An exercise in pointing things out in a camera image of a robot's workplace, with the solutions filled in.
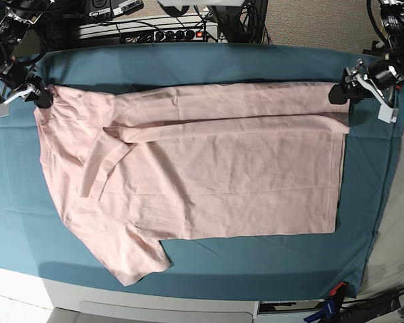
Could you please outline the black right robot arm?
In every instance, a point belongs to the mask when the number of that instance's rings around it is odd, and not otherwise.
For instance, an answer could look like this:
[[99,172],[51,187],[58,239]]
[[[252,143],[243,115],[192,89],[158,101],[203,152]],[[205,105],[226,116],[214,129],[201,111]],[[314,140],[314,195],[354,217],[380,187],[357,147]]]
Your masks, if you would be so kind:
[[5,4],[0,15],[0,117],[9,115],[11,102],[20,98],[33,102],[38,108],[48,109],[53,96],[36,75],[36,63],[46,54],[45,49],[34,59],[19,61],[14,48],[24,39],[26,32],[46,12],[52,1],[18,1]]

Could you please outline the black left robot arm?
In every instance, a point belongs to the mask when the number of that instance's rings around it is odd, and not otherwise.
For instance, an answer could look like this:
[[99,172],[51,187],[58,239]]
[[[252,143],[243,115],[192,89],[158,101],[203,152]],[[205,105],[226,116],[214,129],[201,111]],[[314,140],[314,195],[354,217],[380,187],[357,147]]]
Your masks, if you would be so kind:
[[382,42],[381,58],[366,66],[359,60],[354,68],[343,71],[341,82],[329,92],[332,104],[348,100],[376,98],[393,107],[391,98],[398,85],[404,83],[404,1],[379,1],[380,23],[376,23],[372,2],[366,2],[370,22]]

